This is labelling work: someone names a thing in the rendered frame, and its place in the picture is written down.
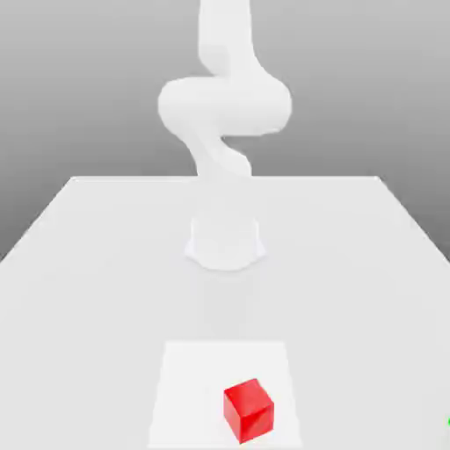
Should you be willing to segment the small red cube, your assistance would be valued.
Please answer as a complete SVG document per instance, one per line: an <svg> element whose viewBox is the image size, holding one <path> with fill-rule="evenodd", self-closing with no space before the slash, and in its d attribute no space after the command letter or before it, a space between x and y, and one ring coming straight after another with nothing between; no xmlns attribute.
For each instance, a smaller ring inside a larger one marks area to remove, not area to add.
<svg viewBox="0 0 450 450"><path fill-rule="evenodd" d="M258 379L250 379L223 391L223 416L239 444L274 427L274 401Z"/></svg>

